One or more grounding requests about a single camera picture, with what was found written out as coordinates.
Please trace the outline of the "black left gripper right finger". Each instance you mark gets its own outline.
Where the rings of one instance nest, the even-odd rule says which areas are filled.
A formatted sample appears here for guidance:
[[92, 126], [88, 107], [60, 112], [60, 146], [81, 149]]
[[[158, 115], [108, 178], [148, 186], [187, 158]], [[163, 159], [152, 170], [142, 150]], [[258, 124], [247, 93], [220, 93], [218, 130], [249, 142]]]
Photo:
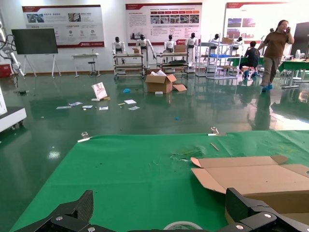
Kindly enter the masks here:
[[233, 223], [220, 232], [307, 232], [309, 226], [279, 214], [261, 200], [247, 198], [236, 189], [225, 194], [225, 215]]

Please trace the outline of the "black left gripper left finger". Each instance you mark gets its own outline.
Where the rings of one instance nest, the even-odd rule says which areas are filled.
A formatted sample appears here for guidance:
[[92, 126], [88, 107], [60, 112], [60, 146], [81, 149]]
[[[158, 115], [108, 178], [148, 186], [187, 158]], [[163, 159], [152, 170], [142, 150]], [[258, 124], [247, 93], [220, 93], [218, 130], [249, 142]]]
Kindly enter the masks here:
[[72, 202], [62, 203], [47, 217], [31, 223], [19, 232], [105, 232], [104, 227], [92, 225], [94, 212], [93, 191], [86, 190]]

